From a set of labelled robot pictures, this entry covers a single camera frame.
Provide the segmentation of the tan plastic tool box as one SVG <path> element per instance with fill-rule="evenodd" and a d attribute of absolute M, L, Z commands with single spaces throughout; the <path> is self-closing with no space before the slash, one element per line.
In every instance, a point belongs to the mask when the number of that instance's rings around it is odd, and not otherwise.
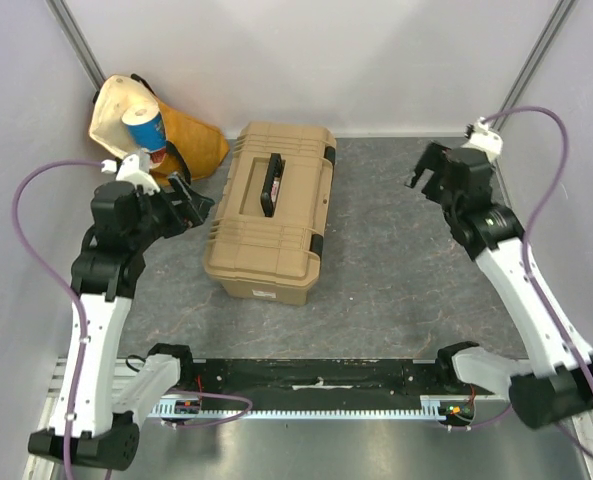
<path fill-rule="evenodd" d="M 203 266 L 232 297 L 302 306 L 318 281 L 337 142 L 255 121 L 236 139 Z"/>

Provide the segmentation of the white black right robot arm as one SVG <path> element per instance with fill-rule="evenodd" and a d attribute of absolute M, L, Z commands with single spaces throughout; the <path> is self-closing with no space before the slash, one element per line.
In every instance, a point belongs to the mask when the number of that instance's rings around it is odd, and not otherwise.
<path fill-rule="evenodd" d="M 423 195 L 438 204 L 454 240 L 496 290 L 527 352 L 524 360 L 495 355 L 466 341 L 437 354 L 434 381 L 443 392 L 475 384 L 508 400 L 531 429 L 593 410 L 593 348 L 578 334 L 522 252 L 524 229 L 513 210 L 492 198 L 488 152 L 465 145 L 427 145 L 408 185 L 431 175 Z"/>

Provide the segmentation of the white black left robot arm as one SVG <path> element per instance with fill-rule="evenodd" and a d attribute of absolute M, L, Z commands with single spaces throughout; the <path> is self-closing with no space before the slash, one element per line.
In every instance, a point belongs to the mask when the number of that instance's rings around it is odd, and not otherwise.
<path fill-rule="evenodd" d="M 90 203 L 93 224 L 72 264 L 72 338 L 59 402 L 48 427 L 31 434 L 31 454 L 63 464 L 124 471 L 133 462 L 144 420 L 161 397 L 196 380 L 187 345 L 158 343 L 140 371 L 113 393 L 120 337 L 157 240 L 202 225 L 214 205 L 176 173 L 169 189 L 146 180 L 113 180 Z"/>

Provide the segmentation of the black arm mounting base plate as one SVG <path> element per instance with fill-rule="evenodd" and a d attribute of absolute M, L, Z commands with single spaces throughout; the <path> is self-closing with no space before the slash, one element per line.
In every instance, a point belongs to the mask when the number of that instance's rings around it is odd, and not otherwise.
<path fill-rule="evenodd" d="M 445 383 L 433 360 L 411 359 L 207 359 L 196 360 L 193 377 L 171 388 L 245 397 L 299 390 L 351 390 L 405 395 L 487 395 L 480 386 Z"/>

